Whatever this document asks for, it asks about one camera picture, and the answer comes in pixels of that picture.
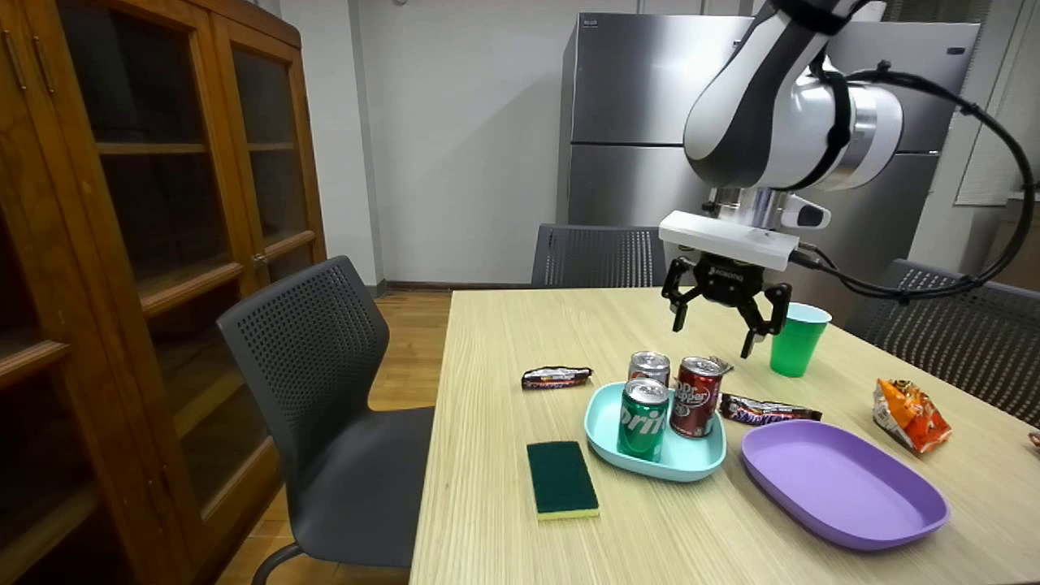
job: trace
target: refrigerator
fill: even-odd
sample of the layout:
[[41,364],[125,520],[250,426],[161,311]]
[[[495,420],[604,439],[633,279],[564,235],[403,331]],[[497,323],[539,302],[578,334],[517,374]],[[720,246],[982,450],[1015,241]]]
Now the refrigerator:
[[[730,55],[747,17],[583,12],[564,63],[564,159],[555,220],[661,226],[670,211],[702,211],[713,199],[683,156],[683,123],[697,94]],[[977,23],[847,23],[829,55],[842,72],[886,63],[958,91]],[[878,277],[906,258],[929,193],[954,105],[898,91],[905,137],[886,170],[852,193],[800,193],[832,208],[832,227],[803,231],[855,277]],[[859,299],[829,279],[787,270],[795,299],[826,302],[834,323]]]

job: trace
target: snack bag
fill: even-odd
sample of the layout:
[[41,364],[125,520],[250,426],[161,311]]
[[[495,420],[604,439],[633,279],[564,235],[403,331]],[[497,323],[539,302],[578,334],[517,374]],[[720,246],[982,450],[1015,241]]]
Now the snack bag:
[[948,439],[948,423],[935,404],[910,380],[878,378],[874,423],[910,451],[928,454]]

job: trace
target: green cup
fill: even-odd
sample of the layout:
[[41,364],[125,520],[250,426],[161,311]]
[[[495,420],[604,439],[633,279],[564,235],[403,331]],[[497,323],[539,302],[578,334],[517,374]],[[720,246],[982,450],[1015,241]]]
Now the green cup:
[[773,339],[770,371],[777,371],[781,378],[803,378],[829,323],[832,315],[826,308],[789,302],[787,323]]

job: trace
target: floor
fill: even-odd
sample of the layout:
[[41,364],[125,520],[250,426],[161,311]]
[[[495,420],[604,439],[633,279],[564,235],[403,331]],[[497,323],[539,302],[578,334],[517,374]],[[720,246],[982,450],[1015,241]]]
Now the floor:
[[[389,323],[389,347],[372,395],[373,411],[434,407],[447,347],[451,289],[383,286],[379,311]],[[282,542],[291,542],[285,498],[275,494],[236,556],[223,567],[218,585],[241,585]],[[344,569],[306,556],[291,559],[270,576],[270,585],[383,585],[408,582],[403,573]]]

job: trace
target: table surface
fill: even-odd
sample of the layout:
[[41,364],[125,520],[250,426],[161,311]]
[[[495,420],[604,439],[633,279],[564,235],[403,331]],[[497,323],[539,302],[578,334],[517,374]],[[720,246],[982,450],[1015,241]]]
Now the table surface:
[[[805,378],[768,369],[770,343],[740,360],[738,311],[694,302],[670,331],[656,289],[454,293],[430,450],[413,582],[1028,582],[1040,580],[1040,454],[1023,423],[829,328]],[[805,533],[740,466],[747,426],[724,423],[728,454],[697,484],[665,484],[601,462],[585,441],[595,386],[624,380],[632,350],[724,358],[723,389],[821,411],[935,484],[948,525],[905,549],[864,556]],[[521,371],[587,364],[595,384],[525,395]],[[870,420],[878,378],[923,386],[954,439],[918,459]],[[527,446],[583,441],[597,518],[539,520]]]

